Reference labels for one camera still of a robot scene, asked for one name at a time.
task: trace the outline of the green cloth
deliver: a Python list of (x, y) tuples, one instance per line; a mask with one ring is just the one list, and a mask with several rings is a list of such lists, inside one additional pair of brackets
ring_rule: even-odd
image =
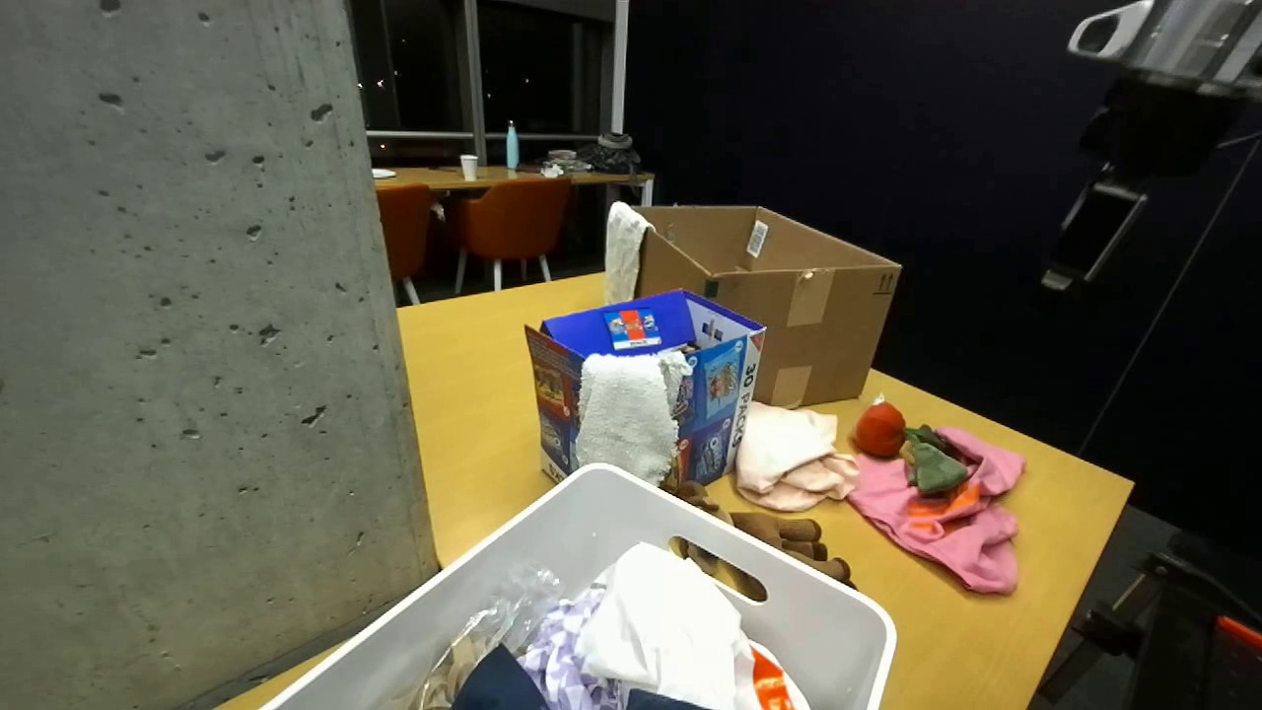
[(923, 498), (945, 498), (953, 494), (970, 469), (953, 457), (953, 446), (931, 432), (906, 432), (906, 482), (923, 494)]

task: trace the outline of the dark background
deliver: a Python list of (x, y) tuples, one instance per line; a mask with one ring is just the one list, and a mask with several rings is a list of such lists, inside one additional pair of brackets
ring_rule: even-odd
[(1262, 550), (1262, 170), (1208, 235), (1249, 143), (1134, 181), (1152, 206), (1133, 238), (1095, 286), (1053, 298), (1046, 252), (1095, 170), (1078, 139), (1120, 74), (1066, 54), (1088, 3), (631, 8), (626, 131), (659, 200), (765, 200), (900, 262), (883, 370), (1133, 476), (1146, 512)]

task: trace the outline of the concrete pillar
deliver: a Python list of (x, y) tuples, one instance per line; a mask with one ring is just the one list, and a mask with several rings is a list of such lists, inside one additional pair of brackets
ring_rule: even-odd
[(0, 68), (0, 707), (209, 703), (434, 571), (343, 0)]

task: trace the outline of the wooden table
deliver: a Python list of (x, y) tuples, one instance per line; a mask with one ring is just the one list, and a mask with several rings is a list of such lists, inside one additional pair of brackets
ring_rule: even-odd
[[(536, 170), (510, 173), (505, 167), (476, 167), (476, 178), (465, 181), (459, 167), (402, 167), (390, 170), (390, 178), (379, 178), (379, 186), (408, 186), (423, 181), (439, 194), (476, 194), (500, 181), (542, 178)], [(639, 206), (655, 206), (655, 173), (568, 173), (573, 186), (631, 186), (639, 191)]]
[[(521, 328), (594, 309), (598, 298), (598, 275), (580, 275), (397, 311), (427, 466), (423, 482), (442, 561), (459, 561), (548, 488)], [(878, 370), (866, 374), (864, 400), (815, 411), (840, 415), (849, 432), (873, 395), (900, 404), (911, 421), (961, 427), (1025, 455), (1025, 476), (1002, 500), (1023, 521), (1014, 542), (1023, 590), (1007, 601), (961, 593), (940, 569), (883, 542), (849, 505), (810, 512), (823, 524), (827, 550), (856, 569), (861, 593), (883, 605), (900, 626), (886, 707), (1028, 707), (1103, 542), (1125, 512), (1133, 482)], [(747, 509), (728, 482), (711, 484), (711, 494), (723, 509)], [(297, 674), (283, 674), (259, 686), (254, 703), (292, 678)]]

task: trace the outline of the white plastic basket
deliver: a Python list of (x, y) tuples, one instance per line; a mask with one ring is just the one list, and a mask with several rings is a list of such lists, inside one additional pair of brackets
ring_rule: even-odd
[(664, 550), (690, 542), (756, 575), (760, 605), (723, 593), (740, 611), (747, 636), (785, 662), (815, 710), (878, 707), (895, 661), (895, 625), (878, 605), (622, 469), (584, 466), (330, 653), (269, 710), (397, 707), (465, 621), (494, 605), (505, 580), (548, 569), (563, 593), (580, 593), (644, 542)]

